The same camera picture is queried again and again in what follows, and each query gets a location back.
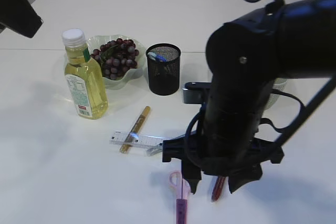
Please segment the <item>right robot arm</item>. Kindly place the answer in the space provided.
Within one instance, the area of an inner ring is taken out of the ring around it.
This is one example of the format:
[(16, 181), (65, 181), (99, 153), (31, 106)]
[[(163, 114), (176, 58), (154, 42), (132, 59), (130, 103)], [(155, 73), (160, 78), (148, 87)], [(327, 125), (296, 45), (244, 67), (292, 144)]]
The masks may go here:
[[(261, 0), (245, 0), (249, 3)], [(228, 178), (229, 191), (262, 177), (261, 164), (279, 164), (282, 146), (335, 89), (335, 0), (286, 4), (271, 0), (211, 34), (206, 61), (211, 82), (188, 82), (187, 101), (200, 104), (183, 136), (163, 142), (162, 160), (181, 161), (195, 193), (202, 174)], [(329, 78), (271, 142), (255, 137), (277, 78)]]

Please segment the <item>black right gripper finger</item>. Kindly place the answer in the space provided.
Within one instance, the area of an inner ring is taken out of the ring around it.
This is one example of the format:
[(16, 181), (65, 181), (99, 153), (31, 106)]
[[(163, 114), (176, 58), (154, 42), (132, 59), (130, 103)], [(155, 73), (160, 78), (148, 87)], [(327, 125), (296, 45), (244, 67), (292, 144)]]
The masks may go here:
[(181, 172), (183, 178), (188, 182), (191, 193), (195, 194), (198, 183), (202, 180), (201, 169), (188, 160), (181, 161)]
[(245, 184), (255, 182), (262, 177), (261, 166), (230, 169), (228, 171), (228, 187), (231, 194), (243, 187)]

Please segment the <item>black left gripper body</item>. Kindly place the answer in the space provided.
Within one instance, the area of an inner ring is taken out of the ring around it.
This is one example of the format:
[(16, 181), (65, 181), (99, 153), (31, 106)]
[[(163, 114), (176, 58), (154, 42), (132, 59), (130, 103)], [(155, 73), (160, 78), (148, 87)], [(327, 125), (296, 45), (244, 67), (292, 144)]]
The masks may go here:
[(43, 20), (28, 0), (1, 0), (1, 30), (8, 28), (27, 38), (33, 38)]

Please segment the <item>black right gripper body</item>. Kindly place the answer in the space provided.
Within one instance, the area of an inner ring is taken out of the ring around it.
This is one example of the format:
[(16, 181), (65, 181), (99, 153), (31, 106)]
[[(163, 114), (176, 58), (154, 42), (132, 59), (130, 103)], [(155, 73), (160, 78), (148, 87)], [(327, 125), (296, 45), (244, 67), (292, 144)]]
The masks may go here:
[(229, 22), (216, 30), (206, 45), (213, 74), (204, 107), (193, 118), (182, 140), (163, 143), (162, 161), (176, 158), (190, 165), (185, 176), (231, 176), (258, 168), (262, 161), (279, 164), (283, 150), (254, 138), (281, 71), (281, 23)]

